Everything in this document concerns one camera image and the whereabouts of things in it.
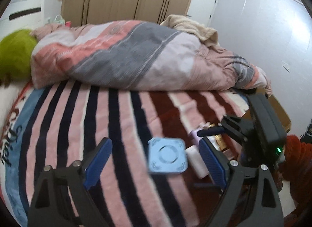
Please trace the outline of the gold cosmetic tubes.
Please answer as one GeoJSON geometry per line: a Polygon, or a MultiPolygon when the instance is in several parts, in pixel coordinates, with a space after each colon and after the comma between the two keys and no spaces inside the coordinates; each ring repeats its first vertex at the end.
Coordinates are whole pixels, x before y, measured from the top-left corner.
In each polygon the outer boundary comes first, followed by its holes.
{"type": "Polygon", "coordinates": [[[230,147],[227,145],[226,139],[223,137],[222,134],[209,135],[208,139],[216,148],[216,150],[225,152],[230,149],[230,147]]]}

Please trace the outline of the light blue square device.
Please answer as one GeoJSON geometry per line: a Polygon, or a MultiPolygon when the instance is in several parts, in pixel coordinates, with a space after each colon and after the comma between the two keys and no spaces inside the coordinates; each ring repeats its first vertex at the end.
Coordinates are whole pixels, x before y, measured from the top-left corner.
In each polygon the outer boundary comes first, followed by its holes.
{"type": "Polygon", "coordinates": [[[152,174],[180,174],[187,170],[185,142],[179,138],[154,137],[148,142],[148,169],[152,174]]]}

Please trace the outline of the mint green small bag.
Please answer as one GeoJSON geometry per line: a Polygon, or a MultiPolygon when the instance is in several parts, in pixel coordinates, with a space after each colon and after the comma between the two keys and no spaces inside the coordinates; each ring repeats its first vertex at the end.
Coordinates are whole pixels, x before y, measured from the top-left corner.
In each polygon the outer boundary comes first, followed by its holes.
{"type": "Polygon", "coordinates": [[[63,19],[63,17],[59,14],[57,15],[54,19],[52,19],[51,17],[48,17],[45,21],[45,24],[50,24],[50,23],[57,23],[60,25],[64,25],[65,24],[65,20],[63,19]]]}

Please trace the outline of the white headboard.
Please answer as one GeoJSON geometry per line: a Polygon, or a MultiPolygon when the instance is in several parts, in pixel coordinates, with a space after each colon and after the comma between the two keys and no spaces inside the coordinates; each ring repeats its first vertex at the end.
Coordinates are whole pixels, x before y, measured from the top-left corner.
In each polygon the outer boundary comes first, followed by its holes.
{"type": "Polygon", "coordinates": [[[11,0],[1,16],[1,39],[20,29],[44,25],[44,0],[11,0]]]}

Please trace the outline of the green fluffy pillow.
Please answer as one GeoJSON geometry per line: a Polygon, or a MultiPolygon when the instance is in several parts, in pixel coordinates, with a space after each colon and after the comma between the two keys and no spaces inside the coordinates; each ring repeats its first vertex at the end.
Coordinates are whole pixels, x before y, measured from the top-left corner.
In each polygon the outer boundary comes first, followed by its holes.
{"type": "Polygon", "coordinates": [[[1,85],[8,87],[31,77],[31,55],[38,43],[31,32],[17,30],[1,40],[1,85]]]}

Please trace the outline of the purple small container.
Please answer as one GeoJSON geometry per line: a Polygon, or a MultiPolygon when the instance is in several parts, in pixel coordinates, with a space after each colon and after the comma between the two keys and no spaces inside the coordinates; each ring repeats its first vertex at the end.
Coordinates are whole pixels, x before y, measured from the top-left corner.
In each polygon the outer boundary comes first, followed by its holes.
{"type": "Polygon", "coordinates": [[[190,133],[188,134],[189,139],[192,141],[192,144],[195,145],[196,147],[199,146],[199,141],[205,137],[205,129],[199,128],[196,130],[191,130],[190,133]]]}

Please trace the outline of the brown cardboard box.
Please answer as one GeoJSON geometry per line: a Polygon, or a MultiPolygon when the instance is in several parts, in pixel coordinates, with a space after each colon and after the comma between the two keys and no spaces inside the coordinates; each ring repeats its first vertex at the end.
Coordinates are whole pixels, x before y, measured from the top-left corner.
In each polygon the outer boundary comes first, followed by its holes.
{"type": "Polygon", "coordinates": [[[286,133],[290,132],[291,130],[291,119],[289,118],[287,112],[281,106],[279,101],[275,98],[274,95],[269,96],[268,101],[272,105],[274,111],[276,112],[278,118],[281,121],[281,124],[286,133]]]}

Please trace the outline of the red clothed person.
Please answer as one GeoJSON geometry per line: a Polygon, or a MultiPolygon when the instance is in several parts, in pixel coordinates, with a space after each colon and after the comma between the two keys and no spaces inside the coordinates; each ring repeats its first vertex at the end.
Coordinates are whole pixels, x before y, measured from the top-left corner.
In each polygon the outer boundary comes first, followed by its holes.
{"type": "Polygon", "coordinates": [[[311,144],[288,135],[285,143],[285,162],[280,165],[284,180],[290,182],[290,193],[297,203],[294,215],[299,217],[311,205],[311,144]]]}

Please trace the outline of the white door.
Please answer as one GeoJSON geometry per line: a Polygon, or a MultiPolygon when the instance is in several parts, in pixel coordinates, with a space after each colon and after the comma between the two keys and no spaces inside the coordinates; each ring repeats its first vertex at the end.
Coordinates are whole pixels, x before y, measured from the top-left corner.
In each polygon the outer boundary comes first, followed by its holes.
{"type": "Polygon", "coordinates": [[[186,17],[209,26],[218,0],[191,0],[186,17]]]}

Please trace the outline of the white small bottle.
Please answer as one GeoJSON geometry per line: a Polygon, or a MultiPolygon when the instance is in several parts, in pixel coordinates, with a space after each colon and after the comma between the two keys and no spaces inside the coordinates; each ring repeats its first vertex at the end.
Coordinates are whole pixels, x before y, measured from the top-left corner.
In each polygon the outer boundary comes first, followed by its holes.
{"type": "Polygon", "coordinates": [[[199,179],[208,176],[209,171],[199,153],[196,145],[193,145],[185,150],[188,162],[199,179]]]}

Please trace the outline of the striped plush bed blanket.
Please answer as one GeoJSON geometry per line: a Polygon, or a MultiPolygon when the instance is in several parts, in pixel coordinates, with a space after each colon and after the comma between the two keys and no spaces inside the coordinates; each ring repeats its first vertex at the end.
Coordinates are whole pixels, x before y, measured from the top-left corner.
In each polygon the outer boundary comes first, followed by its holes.
{"type": "Polygon", "coordinates": [[[225,92],[134,92],[64,81],[1,90],[1,202],[27,226],[35,190],[48,206],[58,188],[78,216],[75,189],[106,226],[199,226],[219,196],[184,154],[196,130],[242,116],[243,97],[225,92]]]}

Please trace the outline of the pink grey striped duvet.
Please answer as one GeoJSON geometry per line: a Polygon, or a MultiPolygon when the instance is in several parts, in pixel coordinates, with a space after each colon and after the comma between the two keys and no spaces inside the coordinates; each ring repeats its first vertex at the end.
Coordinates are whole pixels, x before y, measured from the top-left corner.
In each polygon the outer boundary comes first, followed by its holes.
{"type": "Polygon", "coordinates": [[[261,88],[272,93],[265,72],[222,48],[217,32],[198,34],[156,23],[122,20],[67,27],[48,24],[37,40],[31,74],[35,88],[66,79],[138,91],[225,91],[261,88]]]}

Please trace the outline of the cream fleece blanket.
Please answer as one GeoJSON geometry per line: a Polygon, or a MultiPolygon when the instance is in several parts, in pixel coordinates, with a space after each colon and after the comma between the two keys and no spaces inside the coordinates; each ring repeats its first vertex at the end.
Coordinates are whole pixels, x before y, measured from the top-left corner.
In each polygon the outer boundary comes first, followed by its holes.
{"type": "Polygon", "coordinates": [[[206,27],[186,16],[171,14],[160,25],[195,35],[207,47],[219,45],[216,29],[206,27]]]}

